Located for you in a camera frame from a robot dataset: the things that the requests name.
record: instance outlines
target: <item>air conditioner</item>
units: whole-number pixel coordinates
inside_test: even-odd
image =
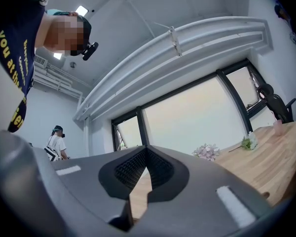
[[[46,59],[44,59],[38,55],[35,55],[35,57],[34,57],[34,65],[36,65],[42,69],[46,68],[47,62],[48,61]]]

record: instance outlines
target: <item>black window frame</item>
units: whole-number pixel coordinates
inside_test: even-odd
[[[119,148],[119,138],[117,136],[117,126],[133,117],[137,117],[138,120],[138,126],[139,126],[139,132],[142,140],[142,144],[144,146],[149,145],[149,138],[147,134],[145,119],[143,116],[143,109],[155,105],[163,100],[166,100],[170,97],[173,97],[187,89],[190,89],[194,86],[197,86],[198,84],[201,84],[209,79],[212,79],[214,77],[218,77],[221,79],[221,81],[224,83],[225,87],[229,91],[230,95],[232,96],[238,110],[240,113],[240,116],[242,118],[243,124],[245,126],[245,129],[247,133],[250,131],[252,132],[252,126],[250,122],[250,118],[254,117],[257,113],[259,113],[264,107],[266,107],[266,104],[263,101],[258,101],[254,105],[252,105],[249,109],[246,109],[242,99],[240,98],[240,95],[236,91],[235,87],[232,85],[231,81],[228,79],[227,75],[231,74],[237,70],[242,69],[243,67],[247,67],[250,75],[253,75],[257,79],[258,85],[262,85],[263,83],[266,83],[261,74],[258,72],[258,70],[254,67],[254,65],[248,60],[242,60],[235,64],[232,64],[228,67],[225,67],[223,69],[217,69],[215,72],[210,73],[209,75],[206,75],[202,78],[199,78],[195,81],[192,81],[180,88],[177,88],[175,90],[172,90],[152,101],[149,101],[148,103],[145,103],[141,106],[136,107],[135,109],[115,118],[112,119],[111,125],[112,125],[112,138],[113,138],[113,147],[114,151],[120,150]]]

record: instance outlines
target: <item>white flower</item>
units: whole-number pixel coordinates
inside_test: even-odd
[[[248,138],[250,139],[250,142],[251,142],[250,149],[253,150],[258,144],[257,138],[255,134],[252,132],[249,132]]]
[[[220,155],[220,150],[219,148],[216,147],[216,144],[214,145],[204,144],[203,146],[200,146],[199,148],[197,148],[192,154],[202,159],[214,161],[216,159],[216,156]]]

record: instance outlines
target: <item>wooden table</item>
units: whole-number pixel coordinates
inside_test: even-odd
[[[261,194],[269,193],[271,206],[281,201],[296,172],[296,122],[284,124],[284,134],[274,134],[272,126],[254,131],[258,145],[252,151],[237,148],[222,150],[216,163],[226,168]],[[151,191],[149,173],[142,177],[130,194],[133,217],[139,219],[147,208],[147,194]]]

